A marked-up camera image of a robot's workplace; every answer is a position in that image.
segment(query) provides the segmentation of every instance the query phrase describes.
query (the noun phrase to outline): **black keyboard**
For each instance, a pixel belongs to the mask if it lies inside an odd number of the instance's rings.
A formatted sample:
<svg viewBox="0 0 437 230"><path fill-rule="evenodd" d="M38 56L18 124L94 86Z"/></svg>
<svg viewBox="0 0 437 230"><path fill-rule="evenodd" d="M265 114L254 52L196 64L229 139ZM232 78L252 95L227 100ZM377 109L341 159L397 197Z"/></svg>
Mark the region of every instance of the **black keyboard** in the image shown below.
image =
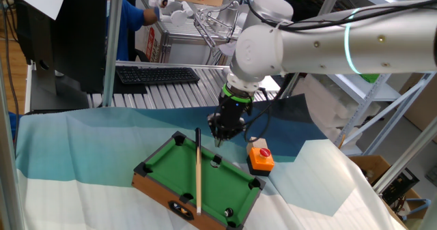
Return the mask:
<svg viewBox="0 0 437 230"><path fill-rule="evenodd" d="M123 84L196 83L200 79L191 68L138 68L117 66L115 71Z"/></svg>

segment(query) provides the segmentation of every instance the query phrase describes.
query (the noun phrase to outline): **red button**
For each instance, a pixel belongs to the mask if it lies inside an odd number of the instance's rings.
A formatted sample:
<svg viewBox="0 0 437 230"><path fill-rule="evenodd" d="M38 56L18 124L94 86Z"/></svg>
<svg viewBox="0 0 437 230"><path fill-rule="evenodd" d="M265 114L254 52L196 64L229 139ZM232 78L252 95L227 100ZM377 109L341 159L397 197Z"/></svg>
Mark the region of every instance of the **red button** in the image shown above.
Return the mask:
<svg viewBox="0 0 437 230"><path fill-rule="evenodd" d="M261 148L259 150L259 153L261 154L261 156L266 157L266 158L270 156L270 151L266 148Z"/></svg>

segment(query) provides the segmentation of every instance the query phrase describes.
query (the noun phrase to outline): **white fabric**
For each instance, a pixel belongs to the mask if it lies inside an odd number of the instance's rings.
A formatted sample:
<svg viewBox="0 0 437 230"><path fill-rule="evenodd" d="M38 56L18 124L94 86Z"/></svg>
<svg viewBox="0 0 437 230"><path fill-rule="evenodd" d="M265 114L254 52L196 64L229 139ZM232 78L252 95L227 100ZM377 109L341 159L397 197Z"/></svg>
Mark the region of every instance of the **white fabric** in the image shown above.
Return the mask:
<svg viewBox="0 0 437 230"><path fill-rule="evenodd" d="M404 229L359 168L328 140L307 141L296 161L284 164L293 167L286 177L295 182L290 195L296 200L278 193L277 177L263 177L266 187L245 229ZM18 181L29 230L195 229L135 188L27 179L19 170ZM332 216L318 212L339 202ZM326 205L309 210L319 203Z"/></svg>

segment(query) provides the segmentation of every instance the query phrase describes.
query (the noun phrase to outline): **black pool ball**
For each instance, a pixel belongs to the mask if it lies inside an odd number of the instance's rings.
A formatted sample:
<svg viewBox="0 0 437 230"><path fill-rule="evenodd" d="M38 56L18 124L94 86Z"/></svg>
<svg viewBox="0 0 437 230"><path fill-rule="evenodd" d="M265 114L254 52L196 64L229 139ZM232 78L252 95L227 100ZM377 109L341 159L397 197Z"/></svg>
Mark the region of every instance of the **black pool ball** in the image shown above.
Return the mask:
<svg viewBox="0 0 437 230"><path fill-rule="evenodd" d="M231 209L231 208L227 208L226 210L225 210L225 216L226 217L231 217L231 216L233 216L234 215L234 211Z"/></svg>

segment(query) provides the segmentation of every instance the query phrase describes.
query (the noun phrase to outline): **orange button housing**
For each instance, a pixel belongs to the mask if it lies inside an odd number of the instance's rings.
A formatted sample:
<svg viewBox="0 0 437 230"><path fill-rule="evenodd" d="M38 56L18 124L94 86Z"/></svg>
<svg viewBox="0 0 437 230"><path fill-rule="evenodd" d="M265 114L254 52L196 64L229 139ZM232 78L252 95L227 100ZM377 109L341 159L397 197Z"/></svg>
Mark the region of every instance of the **orange button housing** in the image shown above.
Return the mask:
<svg viewBox="0 0 437 230"><path fill-rule="evenodd" d="M261 148L253 147L249 153L249 158L251 158L252 168L256 170L272 171L274 167L274 161L272 155L267 157L261 155L259 152Z"/></svg>

